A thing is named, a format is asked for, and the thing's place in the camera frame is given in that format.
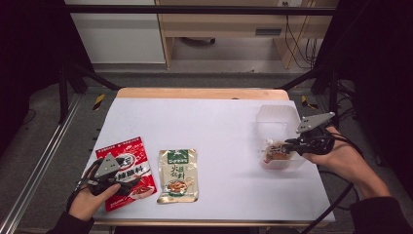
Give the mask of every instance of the silver bracket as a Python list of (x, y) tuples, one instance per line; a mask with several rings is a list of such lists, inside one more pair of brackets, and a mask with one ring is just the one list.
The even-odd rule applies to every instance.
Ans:
[(118, 172), (119, 168), (121, 168), (121, 166), (116, 161), (115, 157), (113, 157), (111, 153), (108, 153), (106, 157), (103, 159), (103, 162), (100, 164), (100, 167), (94, 174), (94, 177), (100, 178), (102, 176)]
[(320, 124), (324, 123), (325, 121), (331, 119), (335, 115), (334, 112), (329, 112), (320, 115), (313, 115), (309, 117), (303, 117), (301, 120), (300, 125), (298, 126), (297, 130), (295, 131), (297, 134), (302, 134), (318, 127)]

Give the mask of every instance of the person's right hand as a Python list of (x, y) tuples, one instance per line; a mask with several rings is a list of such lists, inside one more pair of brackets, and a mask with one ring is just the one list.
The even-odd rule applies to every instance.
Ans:
[[(327, 129), (333, 134), (339, 134), (333, 127)], [(368, 166), (361, 155), (346, 142), (335, 140), (333, 150), (326, 155), (305, 153), (303, 157), (312, 163), (327, 167), (342, 178), (354, 183), (364, 199), (391, 196), (383, 180)]]

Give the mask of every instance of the gray floor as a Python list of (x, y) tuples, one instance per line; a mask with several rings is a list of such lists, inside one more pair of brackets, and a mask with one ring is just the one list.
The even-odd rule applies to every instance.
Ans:
[[(267, 88), (271, 89), (298, 77), (307, 69), (292, 67), (282, 68), (280, 58), (271, 39), (217, 39), (216, 44), (205, 42), (177, 41), (172, 68), (166, 70), (161, 66), (142, 65), (139, 72), (127, 72), (124, 68), (113, 67), (100, 70), (108, 80), (121, 86), (129, 87), (212, 87), (212, 88)], [(65, 199), (73, 190), (74, 182), (82, 173), (98, 137), (105, 113), (116, 92), (102, 88), (88, 80), (90, 88), (79, 98), (79, 108), (68, 130), (64, 133), (53, 160), (49, 164), (41, 183), (36, 189), (24, 215), (19, 222), (20, 233), (42, 233), (51, 228), (64, 209)], [(312, 109), (301, 105), (305, 95), (309, 103), (326, 103), (324, 97), (313, 97), (305, 82), (289, 92), (296, 102), (300, 116), (321, 113), (321, 109)], [(96, 97), (106, 94), (99, 110), (92, 110)], [(341, 112), (351, 107), (349, 101), (341, 103)], [(20, 130), (4, 155), (0, 158), (0, 218), (3, 220), (26, 182), (47, 144), (54, 134), (59, 114), (58, 89), (52, 85), (34, 94), (30, 99), (30, 111), (26, 117), (28, 123), (22, 124)], [(341, 122), (342, 134), (357, 142), (365, 153), (367, 162), (389, 185), (393, 195), (399, 200), (402, 209), (413, 224), (413, 202), (408, 197), (394, 173), (389, 168), (375, 164), (374, 151), (365, 137), (362, 127), (352, 117)], [(334, 199), (343, 190), (345, 184), (330, 175), (322, 175), (327, 194)], [(341, 204), (346, 207), (356, 199), (354, 194), (348, 196)], [(349, 212), (334, 210), (337, 221), (317, 228), (313, 233), (352, 233), (353, 224)], [(107, 227), (96, 226), (94, 231), (105, 231)]]

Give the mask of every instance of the plastic box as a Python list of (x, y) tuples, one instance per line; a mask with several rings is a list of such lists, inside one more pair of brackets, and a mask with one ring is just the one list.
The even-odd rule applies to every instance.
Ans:
[(264, 161), (266, 141), (285, 141), (288, 138), (297, 138), (295, 130), (300, 124), (297, 110), (290, 105), (263, 105), (256, 116), (257, 145), (261, 166), (267, 170), (296, 170), (305, 161), (296, 152), (288, 160)]

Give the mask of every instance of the finger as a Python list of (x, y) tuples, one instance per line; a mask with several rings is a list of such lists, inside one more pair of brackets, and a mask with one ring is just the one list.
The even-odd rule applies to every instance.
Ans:
[(121, 188), (121, 184), (117, 183), (114, 184), (110, 187), (108, 187), (106, 190), (104, 190), (104, 192), (100, 193), (98, 195), (99, 199), (101, 199), (101, 202), (106, 201), (108, 198), (112, 197), (113, 195), (115, 195), (115, 193), (119, 190), (119, 188)]

